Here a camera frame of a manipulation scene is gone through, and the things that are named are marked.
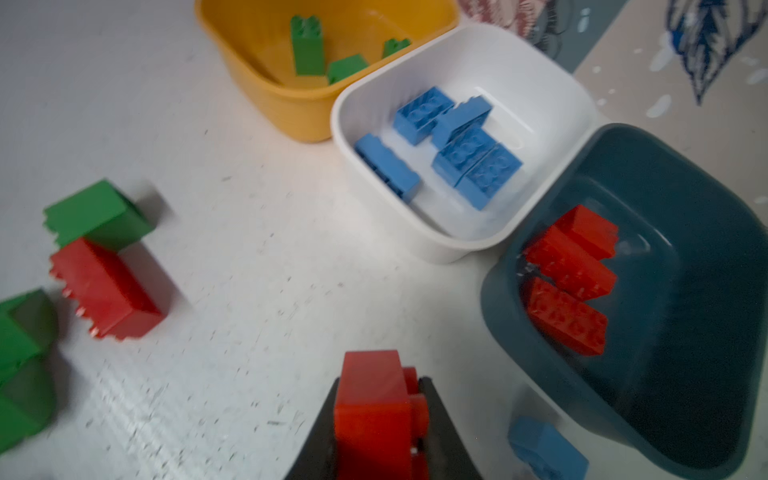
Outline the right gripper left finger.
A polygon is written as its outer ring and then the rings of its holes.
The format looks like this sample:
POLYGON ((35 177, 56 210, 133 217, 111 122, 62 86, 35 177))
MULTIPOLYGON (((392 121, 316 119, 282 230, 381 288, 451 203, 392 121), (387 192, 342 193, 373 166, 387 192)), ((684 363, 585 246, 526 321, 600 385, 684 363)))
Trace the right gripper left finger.
POLYGON ((333 382, 306 441, 284 477, 285 480, 336 479, 334 404, 338 384, 339 378, 333 382))

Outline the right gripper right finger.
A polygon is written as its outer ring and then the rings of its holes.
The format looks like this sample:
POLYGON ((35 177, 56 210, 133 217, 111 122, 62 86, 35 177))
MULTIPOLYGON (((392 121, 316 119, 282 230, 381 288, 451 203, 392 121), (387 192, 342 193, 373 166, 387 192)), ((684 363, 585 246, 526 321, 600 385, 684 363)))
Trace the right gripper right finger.
POLYGON ((481 480, 482 475, 465 448, 434 382, 429 377, 421 377, 419 387, 426 397, 430 416, 423 440, 429 478, 481 480))

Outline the red rounded lego brick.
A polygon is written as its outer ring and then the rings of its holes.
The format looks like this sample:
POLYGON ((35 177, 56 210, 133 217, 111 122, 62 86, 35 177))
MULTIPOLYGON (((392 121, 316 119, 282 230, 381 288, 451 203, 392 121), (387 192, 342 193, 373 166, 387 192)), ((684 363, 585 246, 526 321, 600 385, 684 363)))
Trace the red rounded lego brick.
POLYGON ((429 407, 395 350, 344 356, 334 403, 338 479, 427 479, 429 407))

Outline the light blue lego brick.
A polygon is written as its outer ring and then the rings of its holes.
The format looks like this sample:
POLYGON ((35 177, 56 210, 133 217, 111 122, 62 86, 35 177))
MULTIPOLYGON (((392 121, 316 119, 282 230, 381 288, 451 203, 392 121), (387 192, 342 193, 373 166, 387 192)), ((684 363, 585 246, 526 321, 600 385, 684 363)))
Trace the light blue lego brick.
POLYGON ((508 441, 517 458, 539 479, 586 477, 589 461, 550 423, 518 417, 510 426, 508 441))
POLYGON ((482 126, 492 110, 492 105, 482 96, 475 96, 447 110, 436 119, 431 143, 443 149, 470 127, 482 126))

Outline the dark teal plastic bin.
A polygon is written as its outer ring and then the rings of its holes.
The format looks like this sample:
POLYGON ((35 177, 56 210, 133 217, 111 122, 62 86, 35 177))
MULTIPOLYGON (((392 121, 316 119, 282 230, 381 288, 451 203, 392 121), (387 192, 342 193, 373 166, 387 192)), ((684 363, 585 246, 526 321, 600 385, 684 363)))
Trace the dark teal plastic bin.
POLYGON ((491 335, 581 427, 686 479, 724 479, 749 443, 767 336, 767 230, 652 134, 599 128, 528 214, 480 293, 491 335), (522 252, 584 205, 618 228, 618 281, 593 302, 602 355, 544 337, 524 311, 522 252))

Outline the red lego brick studs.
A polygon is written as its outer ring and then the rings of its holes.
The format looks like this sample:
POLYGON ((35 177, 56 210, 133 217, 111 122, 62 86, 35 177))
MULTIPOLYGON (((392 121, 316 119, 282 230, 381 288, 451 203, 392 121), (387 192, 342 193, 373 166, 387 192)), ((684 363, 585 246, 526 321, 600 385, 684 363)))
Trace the red lego brick studs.
POLYGON ((165 319, 117 253, 79 238, 50 261, 50 275, 64 283, 63 296, 77 302, 75 314, 91 321, 92 337, 138 339, 165 319))

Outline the white plastic bin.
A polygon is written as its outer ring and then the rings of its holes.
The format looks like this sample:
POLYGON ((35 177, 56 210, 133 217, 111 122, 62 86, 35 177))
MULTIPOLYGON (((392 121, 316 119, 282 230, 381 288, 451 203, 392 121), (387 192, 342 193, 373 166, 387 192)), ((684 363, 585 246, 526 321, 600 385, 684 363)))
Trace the white plastic bin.
POLYGON ((506 239, 601 123, 571 74, 477 23, 353 83, 331 114, 359 198, 432 263, 506 239))

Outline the yellow plastic bin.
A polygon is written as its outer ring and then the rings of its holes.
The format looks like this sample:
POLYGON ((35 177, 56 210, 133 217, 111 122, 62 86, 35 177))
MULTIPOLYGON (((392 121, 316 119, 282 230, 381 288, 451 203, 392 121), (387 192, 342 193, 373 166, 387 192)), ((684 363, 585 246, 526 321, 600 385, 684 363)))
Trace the yellow plastic bin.
POLYGON ((441 0, 202 0, 195 9, 234 83, 304 143, 330 138, 343 89, 459 22, 457 3, 441 0))

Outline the red square lego brick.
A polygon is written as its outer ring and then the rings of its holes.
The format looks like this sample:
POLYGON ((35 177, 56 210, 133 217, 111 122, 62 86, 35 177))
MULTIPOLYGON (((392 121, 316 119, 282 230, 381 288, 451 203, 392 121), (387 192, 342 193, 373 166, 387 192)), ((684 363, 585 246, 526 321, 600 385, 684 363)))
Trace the red square lego brick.
POLYGON ((584 205, 577 205, 554 225, 593 258, 613 258, 619 239, 619 228, 584 205))

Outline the small green lego brick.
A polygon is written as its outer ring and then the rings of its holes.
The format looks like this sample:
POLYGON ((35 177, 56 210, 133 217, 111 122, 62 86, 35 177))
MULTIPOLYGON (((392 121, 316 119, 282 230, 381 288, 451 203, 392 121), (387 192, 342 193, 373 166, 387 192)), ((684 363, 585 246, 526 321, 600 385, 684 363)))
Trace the small green lego brick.
POLYGON ((387 58, 411 45, 411 41, 408 38, 397 39, 390 38, 383 44, 382 58, 387 58))

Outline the green lego brick top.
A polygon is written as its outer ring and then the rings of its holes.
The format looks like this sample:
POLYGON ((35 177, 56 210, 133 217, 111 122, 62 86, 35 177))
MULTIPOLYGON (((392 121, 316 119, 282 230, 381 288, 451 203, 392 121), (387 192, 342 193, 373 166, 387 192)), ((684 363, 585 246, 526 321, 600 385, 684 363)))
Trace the green lego brick top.
POLYGON ((295 15, 290 21, 295 72, 299 76, 325 74, 323 28, 316 16, 295 15))

